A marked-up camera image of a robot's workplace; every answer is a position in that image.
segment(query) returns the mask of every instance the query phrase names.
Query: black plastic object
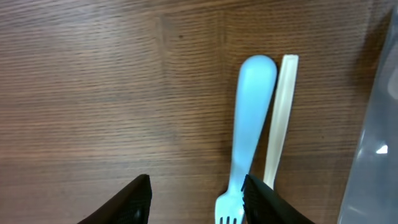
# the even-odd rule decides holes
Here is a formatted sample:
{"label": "black plastic object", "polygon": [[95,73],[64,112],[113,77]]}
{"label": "black plastic object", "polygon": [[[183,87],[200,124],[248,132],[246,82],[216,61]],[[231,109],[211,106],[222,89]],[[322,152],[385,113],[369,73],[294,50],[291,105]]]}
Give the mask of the black plastic object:
{"label": "black plastic object", "polygon": [[147,224],[152,189],[148,175],[140,175],[78,224]]}
{"label": "black plastic object", "polygon": [[243,200],[249,224],[313,224],[253,175],[246,176]]}

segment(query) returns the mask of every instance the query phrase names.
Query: transparent plastic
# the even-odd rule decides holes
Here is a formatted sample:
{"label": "transparent plastic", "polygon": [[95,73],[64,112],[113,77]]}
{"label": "transparent plastic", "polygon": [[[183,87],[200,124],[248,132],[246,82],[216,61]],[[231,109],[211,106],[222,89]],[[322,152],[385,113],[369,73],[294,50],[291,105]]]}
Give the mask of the transparent plastic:
{"label": "transparent plastic", "polygon": [[398,223],[397,10],[392,13],[339,224]]}

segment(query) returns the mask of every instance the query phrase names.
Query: light blue plastic fork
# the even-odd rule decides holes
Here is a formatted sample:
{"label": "light blue plastic fork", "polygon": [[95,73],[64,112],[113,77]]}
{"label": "light blue plastic fork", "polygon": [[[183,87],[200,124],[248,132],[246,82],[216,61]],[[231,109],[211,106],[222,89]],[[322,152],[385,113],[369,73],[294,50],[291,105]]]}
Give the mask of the light blue plastic fork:
{"label": "light blue plastic fork", "polygon": [[216,200],[216,224],[242,223],[242,186],[264,125],[276,73],[274,61],[263,55],[252,56],[242,64],[236,91],[231,173],[228,190]]}

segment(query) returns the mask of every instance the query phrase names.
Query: wooden table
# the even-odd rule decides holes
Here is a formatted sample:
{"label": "wooden table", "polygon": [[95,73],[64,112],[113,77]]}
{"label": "wooden table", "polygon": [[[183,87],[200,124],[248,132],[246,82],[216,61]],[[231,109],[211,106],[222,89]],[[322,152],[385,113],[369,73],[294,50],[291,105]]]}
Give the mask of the wooden table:
{"label": "wooden table", "polygon": [[76,223],[143,173],[149,223],[213,223],[254,54],[300,55],[276,189],[336,223],[393,2],[1,1],[0,223]]}

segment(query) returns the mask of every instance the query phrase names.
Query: fork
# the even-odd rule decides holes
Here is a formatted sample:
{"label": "fork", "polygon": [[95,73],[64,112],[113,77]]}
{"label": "fork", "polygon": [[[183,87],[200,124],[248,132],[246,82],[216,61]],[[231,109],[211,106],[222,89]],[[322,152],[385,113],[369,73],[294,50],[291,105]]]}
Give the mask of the fork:
{"label": "fork", "polygon": [[243,221],[242,186],[260,138],[274,90],[276,65],[264,55],[249,57],[241,66],[236,91],[231,173],[227,191],[215,205],[215,223]]}

